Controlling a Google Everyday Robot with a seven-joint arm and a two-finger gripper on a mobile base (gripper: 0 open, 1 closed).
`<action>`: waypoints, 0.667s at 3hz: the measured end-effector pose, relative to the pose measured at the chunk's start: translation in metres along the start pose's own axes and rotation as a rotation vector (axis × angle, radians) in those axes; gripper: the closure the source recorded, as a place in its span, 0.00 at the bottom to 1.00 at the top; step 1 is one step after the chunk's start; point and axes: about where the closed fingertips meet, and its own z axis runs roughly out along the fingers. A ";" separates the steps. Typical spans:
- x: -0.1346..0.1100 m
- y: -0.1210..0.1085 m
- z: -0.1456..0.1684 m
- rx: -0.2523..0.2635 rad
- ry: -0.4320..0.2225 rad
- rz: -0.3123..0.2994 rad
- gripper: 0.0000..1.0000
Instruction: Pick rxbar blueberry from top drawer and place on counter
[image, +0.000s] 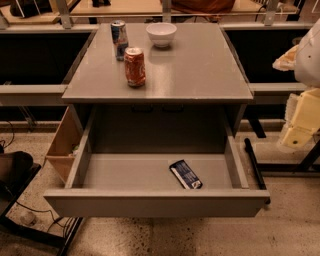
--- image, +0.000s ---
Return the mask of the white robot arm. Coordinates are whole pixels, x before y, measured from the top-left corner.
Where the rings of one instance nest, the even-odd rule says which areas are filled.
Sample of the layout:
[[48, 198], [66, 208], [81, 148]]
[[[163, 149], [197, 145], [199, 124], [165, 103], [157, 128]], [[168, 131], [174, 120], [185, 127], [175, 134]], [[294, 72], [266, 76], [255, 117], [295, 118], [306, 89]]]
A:
[[293, 70], [295, 79], [306, 86], [300, 95], [289, 95], [285, 124], [277, 142], [281, 151], [293, 152], [305, 146], [320, 129], [320, 19], [272, 67]]

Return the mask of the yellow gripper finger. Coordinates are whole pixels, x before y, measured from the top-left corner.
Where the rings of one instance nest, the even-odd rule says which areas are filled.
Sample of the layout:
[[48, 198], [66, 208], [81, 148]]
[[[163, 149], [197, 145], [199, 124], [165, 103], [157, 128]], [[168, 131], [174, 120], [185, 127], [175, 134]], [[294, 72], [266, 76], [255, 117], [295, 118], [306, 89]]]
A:
[[277, 58], [272, 67], [279, 71], [290, 71], [295, 68], [298, 46], [295, 45]]
[[290, 94], [285, 109], [277, 147], [291, 153], [304, 147], [320, 129], [320, 89], [312, 88], [300, 95]]

